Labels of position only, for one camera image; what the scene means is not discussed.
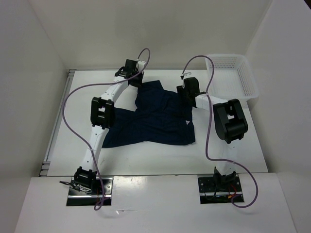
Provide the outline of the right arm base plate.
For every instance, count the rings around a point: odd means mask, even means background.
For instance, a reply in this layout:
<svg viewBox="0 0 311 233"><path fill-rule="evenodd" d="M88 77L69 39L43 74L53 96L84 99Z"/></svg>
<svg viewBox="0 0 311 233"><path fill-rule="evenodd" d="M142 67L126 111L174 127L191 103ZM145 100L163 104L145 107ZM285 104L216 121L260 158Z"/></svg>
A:
<svg viewBox="0 0 311 233"><path fill-rule="evenodd" d="M197 177L198 189L201 204L217 204L217 203L243 203L242 186L240 179L236 176L235 181L224 186L215 183L212 175L201 175Z"/></svg>

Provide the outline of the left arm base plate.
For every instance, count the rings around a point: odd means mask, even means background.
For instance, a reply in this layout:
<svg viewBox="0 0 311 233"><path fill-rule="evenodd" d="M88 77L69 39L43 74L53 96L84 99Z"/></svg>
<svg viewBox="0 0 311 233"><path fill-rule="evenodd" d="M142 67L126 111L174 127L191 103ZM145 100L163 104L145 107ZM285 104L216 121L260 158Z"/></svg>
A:
<svg viewBox="0 0 311 233"><path fill-rule="evenodd" d="M77 184L74 179L71 182L65 182L69 186L67 203L68 207L75 206L94 206L96 203L101 202L104 197L103 206L110 206L112 202L112 185L113 178L103 178L104 195L99 178L95 181L93 189Z"/></svg>

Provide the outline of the navy blue shorts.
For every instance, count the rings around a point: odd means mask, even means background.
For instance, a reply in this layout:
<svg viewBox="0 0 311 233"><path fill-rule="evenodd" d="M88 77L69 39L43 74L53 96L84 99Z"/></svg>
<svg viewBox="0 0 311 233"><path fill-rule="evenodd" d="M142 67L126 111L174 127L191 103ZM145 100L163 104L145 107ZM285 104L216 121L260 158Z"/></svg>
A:
<svg viewBox="0 0 311 233"><path fill-rule="evenodd" d="M106 135L103 148L140 142L185 146L196 141L192 106L177 93L165 90L160 81L143 83L135 100L136 110L117 108L116 121Z"/></svg>

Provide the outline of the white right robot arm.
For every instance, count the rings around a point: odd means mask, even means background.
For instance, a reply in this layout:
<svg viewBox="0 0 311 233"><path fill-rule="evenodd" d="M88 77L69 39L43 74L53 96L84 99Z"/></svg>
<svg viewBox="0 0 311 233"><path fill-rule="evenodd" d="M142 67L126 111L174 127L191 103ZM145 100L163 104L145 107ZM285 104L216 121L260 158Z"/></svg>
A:
<svg viewBox="0 0 311 233"><path fill-rule="evenodd" d="M235 182L237 147L248 131L248 124L238 99L224 100L201 92L199 81L195 77L181 77L182 85L177 93L186 104L209 112L206 157L216 162L213 174L213 185L224 191ZM218 138L222 141L223 152L220 157L211 158L208 154L211 127L214 126Z"/></svg>

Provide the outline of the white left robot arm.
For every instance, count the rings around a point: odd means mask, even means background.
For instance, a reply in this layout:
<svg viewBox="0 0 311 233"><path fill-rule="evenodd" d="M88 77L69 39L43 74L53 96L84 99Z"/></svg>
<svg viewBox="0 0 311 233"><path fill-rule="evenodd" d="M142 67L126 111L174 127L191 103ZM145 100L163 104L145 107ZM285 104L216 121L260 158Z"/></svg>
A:
<svg viewBox="0 0 311 233"><path fill-rule="evenodd" d="M100 189L97 182L98 162L104 139L115 123L115 103L121 93L129 86L140 86L146 62L143 60L127 59L125 65L116 73L113 83L100 96L93 97L91 101L90 121L92 125L89 145L85 152L81 166L74 174L74 182L86 194L91 194Z"/></svg>

